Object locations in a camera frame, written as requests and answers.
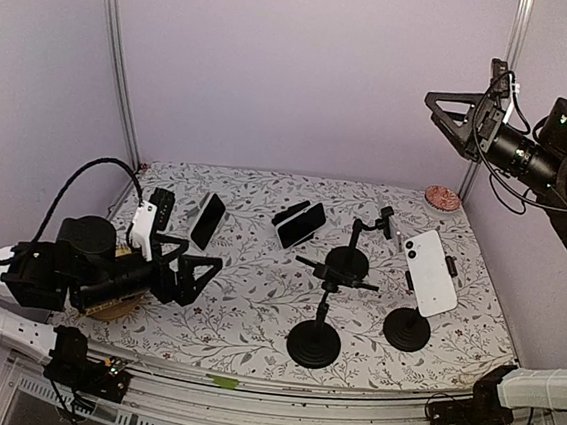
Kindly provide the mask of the white-edged phone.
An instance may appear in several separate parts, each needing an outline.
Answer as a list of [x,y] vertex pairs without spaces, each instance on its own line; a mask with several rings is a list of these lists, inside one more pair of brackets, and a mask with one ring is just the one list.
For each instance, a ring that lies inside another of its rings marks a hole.
[[217,193],[209,193],[193,220],[189,237],[199,250],[205,251],[215,232],[226,220],[227,207]]
[[289,215],[275,226],[276,235],[283,249],[288,249],[305,241],[326,223],[322,203],[308,205]]

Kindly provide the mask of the white phone dual camera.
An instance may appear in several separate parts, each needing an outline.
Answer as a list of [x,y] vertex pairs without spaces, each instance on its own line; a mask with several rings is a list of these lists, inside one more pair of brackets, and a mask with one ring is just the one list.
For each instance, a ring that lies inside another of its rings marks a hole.
[[407,239],[403,250],[420,315],[429,318],[456,308],[457,293],[438,232]]

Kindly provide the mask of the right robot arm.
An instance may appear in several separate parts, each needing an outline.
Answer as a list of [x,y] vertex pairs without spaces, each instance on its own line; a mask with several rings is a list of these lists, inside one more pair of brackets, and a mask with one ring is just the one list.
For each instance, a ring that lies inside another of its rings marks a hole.
[[464,159],[480,162],[509,194],[544,210],[567,250],[567,99],[558,98],[530,139],[508,124],[494,92],[430,92],[431,120]]

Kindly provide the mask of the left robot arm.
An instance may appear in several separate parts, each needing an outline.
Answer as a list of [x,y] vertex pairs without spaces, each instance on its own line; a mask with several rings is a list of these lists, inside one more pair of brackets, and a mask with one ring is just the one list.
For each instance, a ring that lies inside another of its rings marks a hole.
[[[136,190],[138,205],[126,230],[126,249],[118,249],[112,223],[96,215],[64,219],[56,239],[43,241],[63,198],[58,194],[30,241],[0,249],[0,301],[59,312],[70,305],[86,316],[129,310],[145,294],[164,305],[187,306],[222,270],[219,258],[190,255],[188,240],[165,234],[174,194],[159,188],[144,198],[136,172],[118,158],[85,163],[65,183],[70,186],[103,164],[119,166]],[[74,387],[95,381],[87,336],[77,328],[38,325],[0,308],[1,343],[39,363],[57,365]]]

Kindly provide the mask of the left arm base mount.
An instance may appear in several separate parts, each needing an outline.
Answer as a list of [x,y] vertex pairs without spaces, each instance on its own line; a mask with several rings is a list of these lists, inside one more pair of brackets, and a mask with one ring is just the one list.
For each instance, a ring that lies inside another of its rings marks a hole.
[[128,362],[120,357],[92,360],[87,355],[88,338],[74,327],[57,326],[55,347],[43,375],[65,385],[76,393],[96,396],[120,404],[128,391],[132,376]]

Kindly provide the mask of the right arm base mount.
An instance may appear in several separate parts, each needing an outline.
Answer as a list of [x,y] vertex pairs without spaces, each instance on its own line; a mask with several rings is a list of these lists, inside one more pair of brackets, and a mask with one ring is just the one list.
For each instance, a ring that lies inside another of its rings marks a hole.
[[513,412],[499,401],[498,386],[516,365],[502,365],[478,379],[469,398],[442,395],[430,399],[424,407],[430,425],[509,425]]

